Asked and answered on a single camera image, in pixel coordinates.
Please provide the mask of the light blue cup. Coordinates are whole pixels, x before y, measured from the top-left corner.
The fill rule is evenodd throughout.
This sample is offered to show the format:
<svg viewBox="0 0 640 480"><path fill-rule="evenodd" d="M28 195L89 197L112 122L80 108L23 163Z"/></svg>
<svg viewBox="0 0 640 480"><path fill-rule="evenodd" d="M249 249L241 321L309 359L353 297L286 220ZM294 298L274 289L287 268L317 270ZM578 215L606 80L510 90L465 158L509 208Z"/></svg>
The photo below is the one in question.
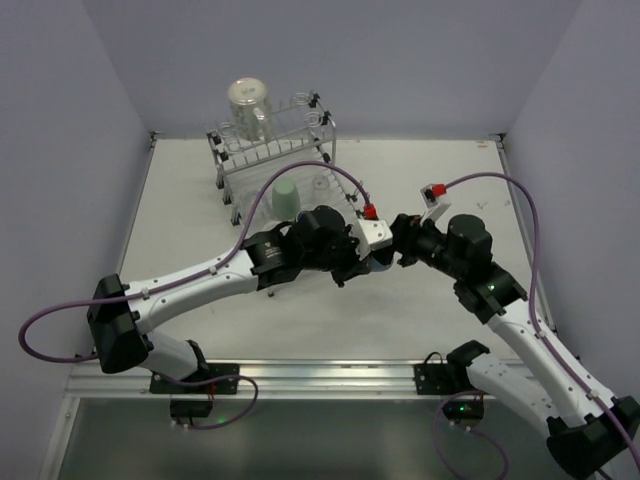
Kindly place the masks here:
<svg viewBox="0 0 640 480"><path fill-rule="evenodd" d="M394 253L376 251L370 256L369 265L372 272L378 273L389 270L394 264Z"/></svg>

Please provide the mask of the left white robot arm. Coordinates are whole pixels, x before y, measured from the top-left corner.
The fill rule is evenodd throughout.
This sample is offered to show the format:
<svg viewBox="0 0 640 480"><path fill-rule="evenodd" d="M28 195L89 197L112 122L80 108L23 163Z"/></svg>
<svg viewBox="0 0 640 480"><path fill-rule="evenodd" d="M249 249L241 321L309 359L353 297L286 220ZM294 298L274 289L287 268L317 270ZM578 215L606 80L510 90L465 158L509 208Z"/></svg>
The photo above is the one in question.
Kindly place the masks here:
<svg viewBox="0 0 640 480"><path fill-rule="evenodd" d="M303 271L328 272L343 286L370 271L362 245L337 210L320 206L174 274L130 284L118 275L105 277L87 312L101 370L116 374L140 367L178 381L200 381L206 370L200 347L159 332L160 325L220 299L292 282Z"/></svg>

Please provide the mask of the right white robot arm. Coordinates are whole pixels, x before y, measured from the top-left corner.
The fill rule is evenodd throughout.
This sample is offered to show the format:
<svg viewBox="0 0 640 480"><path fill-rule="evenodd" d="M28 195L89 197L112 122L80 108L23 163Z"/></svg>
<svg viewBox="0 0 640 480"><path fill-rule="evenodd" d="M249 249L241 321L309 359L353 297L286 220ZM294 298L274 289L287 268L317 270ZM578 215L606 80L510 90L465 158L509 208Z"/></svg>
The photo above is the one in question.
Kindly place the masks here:
<svg viewBox="0 0 640 480"><path fill-rule="evenodd" d="M456 215L441 232L430 219L400 214L391 231L400 265L421 261L451 277L460 304L529 369L531 379L520 376L477 342L447 356L470 385L536 427L567 475L587 479L628 449L639 428L638 402L598 381L536 315L531 296L494 261L480 218Z"/></svg>

